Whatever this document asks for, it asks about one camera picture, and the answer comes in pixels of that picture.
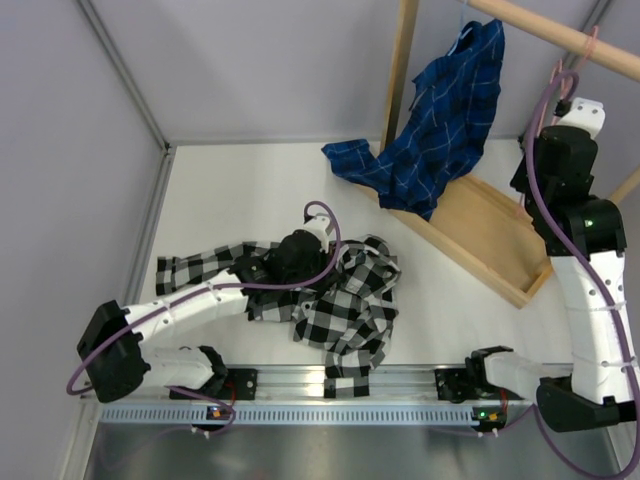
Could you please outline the black white checkered shirt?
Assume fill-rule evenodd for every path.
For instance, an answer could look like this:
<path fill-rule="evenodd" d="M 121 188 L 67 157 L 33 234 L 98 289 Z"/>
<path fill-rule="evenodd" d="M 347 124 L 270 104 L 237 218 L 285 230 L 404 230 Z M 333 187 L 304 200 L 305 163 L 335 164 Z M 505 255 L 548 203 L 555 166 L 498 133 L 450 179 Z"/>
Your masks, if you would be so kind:
<path fill-rule="evenodd" d="M 400 277 L 398 257 L 384 239 L 343 240 L 325 290 L 285 291 L 276 302 L 251 305 L 248 319 L 290 322 L 295 342 L 324 352 L 326 399 L 367 397 L 369 375 L 391 347 Z"/>

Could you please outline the pink wire hanger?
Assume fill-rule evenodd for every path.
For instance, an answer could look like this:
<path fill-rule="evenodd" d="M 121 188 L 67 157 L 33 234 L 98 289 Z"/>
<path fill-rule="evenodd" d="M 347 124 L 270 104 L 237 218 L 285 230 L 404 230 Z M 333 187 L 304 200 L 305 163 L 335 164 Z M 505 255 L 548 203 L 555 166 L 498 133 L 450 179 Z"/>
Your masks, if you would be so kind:
<path fill-rule="evenodd" d="M 591 28 L 591 31 L 588 35 L 589 38 L 584 45 L 583 55 L 577 60 L 576 59 L 571 61 L 562 60 L 562 59 L 558 60 L 551 70 L 549 83 L 551 83 L 564 70 L 574 70 L 576 72 L 580 72 L 582 68 L 584 68 L 586 63 L 590 60 L 590 57 L 593 54 L 595 44 L 597 43 L 598 35 L 599 35 L 599 25 L 596 24 Z M 565 81 L 563 80 L 561 81 L 560 88 L 561 88 L 560 98 L 562 99 L 566 97 L 567 92 L 570 90 L 571 87 L 566 86 Z M 546 118 L 546 110 L 547 110 L 548 104 L 549 104 L 548 101 L 547 103 L 544 104 L 542 120 L 539 120 L 537 125 L 537 133 L 540 133 L 540 131 L 542 130 L 543 121 Z M 518 206 L 515 210 L 517 218 L 524 218 L 524 214 L 526 213 L 524 208 L 524 202 L 525 202 L 525 195 L 521 194 L 518 201 Z"/>

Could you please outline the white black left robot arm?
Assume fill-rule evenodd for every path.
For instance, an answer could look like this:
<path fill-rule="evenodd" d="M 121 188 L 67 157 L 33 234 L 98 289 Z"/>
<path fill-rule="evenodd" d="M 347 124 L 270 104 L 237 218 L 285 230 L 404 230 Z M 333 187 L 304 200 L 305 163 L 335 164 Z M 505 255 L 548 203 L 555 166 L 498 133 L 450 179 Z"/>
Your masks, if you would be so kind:
<path fill-rule="evenodd" d="M 221 355 L 207 345 L 179 346 L 177 335 L 280 300 L 286 285 L 317 277 L 328 256 L 327 235 L 298 229 L 181 292 L 147 304 L 100 305 L 77 346 L 97 399 L 111 403 L 150 387 L 174 387 L 178 398 L 188 391 L 218 397 L 228 377 Z"/>

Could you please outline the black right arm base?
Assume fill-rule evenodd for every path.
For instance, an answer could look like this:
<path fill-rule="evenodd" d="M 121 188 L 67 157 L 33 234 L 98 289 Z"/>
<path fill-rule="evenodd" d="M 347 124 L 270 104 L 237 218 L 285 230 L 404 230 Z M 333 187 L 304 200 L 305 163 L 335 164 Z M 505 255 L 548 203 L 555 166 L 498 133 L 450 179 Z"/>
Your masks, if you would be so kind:
<path fill-rule="evenodd" d="M 438 399 L 454 404 L 471 400 L 521 400 L 502 387 L 480 380 L 466 368 L 446 367 L 434 370 Z"/>

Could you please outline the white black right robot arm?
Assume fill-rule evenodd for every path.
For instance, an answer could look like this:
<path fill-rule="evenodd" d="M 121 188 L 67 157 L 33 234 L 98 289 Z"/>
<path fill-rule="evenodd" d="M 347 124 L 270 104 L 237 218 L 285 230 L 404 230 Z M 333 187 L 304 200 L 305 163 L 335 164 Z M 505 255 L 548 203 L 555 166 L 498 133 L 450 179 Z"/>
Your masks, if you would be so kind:
<path fill-rule="evenodd" d="M 586 130 L 549 126 L 534 140 L 532 165 L 523 160 L 510 184 L 525 209 L 559 280 L 571 335 L 570 372 L 530 361 L 504 346 L 473 351 L 465 384 L 478 396 L 499 388 L 531 401 L 555 432 L 575 432 L 636 418 L 629 373 L 639 371 L 624 297 L 623 219 L 610 200 L 591 194 L 597 143 Z"/>

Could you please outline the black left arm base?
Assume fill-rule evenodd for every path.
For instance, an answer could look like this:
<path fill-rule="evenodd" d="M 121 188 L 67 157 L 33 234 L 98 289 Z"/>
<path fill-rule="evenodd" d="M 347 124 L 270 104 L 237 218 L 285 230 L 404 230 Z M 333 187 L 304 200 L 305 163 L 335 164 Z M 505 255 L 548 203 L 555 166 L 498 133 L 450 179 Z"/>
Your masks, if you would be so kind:
<path fill-rule="evenodd" d="M 257 369 L 231 368 L 226 375 L 214 374 L 202 387 L 192 389 L 192 392 L 223 401 L 252 401 L 256 397 L 257 386 Z"/>

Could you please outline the blue plaid shirt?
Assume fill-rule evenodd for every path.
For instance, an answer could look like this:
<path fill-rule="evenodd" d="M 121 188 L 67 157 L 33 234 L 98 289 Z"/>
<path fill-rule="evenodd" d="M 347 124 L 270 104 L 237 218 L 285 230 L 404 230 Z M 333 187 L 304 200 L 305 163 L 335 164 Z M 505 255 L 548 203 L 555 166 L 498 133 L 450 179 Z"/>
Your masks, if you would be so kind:
<path fill-rule="evenodd" d="M 337 177 L 373 189 L 384 209 L 431 218 L 447 185 L 484 154 L 499 96 L 506 39 L 501 21 L 471 21 L 459 54 L 429 63 L 413 80 L 407 124 L 379 154 L 365 139 L 322 148 Z"/>

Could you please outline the light blue hanger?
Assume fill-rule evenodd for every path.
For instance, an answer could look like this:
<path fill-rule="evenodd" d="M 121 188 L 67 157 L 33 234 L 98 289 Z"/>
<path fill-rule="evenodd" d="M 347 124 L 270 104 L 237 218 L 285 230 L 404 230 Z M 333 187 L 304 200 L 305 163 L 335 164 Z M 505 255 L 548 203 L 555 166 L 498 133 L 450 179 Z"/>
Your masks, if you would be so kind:
<path fill-rule="evenodd" d="M 470 22 L 466 19 L 468 9 L 469 9 L 469 1 L 463 0 L 460 7 L 459 30 L 453 45 L 447 52 L 447 56 L 453 56 L 461 53 L 467 47 L 467 44 L 471 39 L 471 36 L 473 33 L 473 27 L 470 25 Z"/>

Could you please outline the aluminium mounting rail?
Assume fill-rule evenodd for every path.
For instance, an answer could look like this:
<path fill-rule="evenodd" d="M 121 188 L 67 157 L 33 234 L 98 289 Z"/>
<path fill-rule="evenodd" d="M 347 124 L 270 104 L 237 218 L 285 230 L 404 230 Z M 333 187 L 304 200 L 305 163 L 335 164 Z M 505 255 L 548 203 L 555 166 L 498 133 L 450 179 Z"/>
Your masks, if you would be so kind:
<path fill-rule="evenodd" d="M 202 387 L 214 374 L 226 375 L 231 368 L 258 370 L 258 386 L 254 400 L 428 400 L 441 401 L 437 396 L 434 370 L 466 368 L 486 383 L 509 390 L 521 399 L 534 400 L 543 378 L 552 377 L 544 365 L 526 361 L 511 352 L 491 355 L 469 365 L 414 365 L 381 367 L 369 375 L 370 395 L 358 398 L 326 399 L 324 397 L 325 368 L 320 365 L 295 366 L 212 366 L 208 362 L 180 364 L 162 360 L 156 364 L 116 366 L 96 369 L 85 385 L 77 387 L 72 378 L 66 386 L 69 395 L 92 393 L 99 401 L 109 403 L 128 397 L 145 397 L 169 387 L 188 390 Z"/>

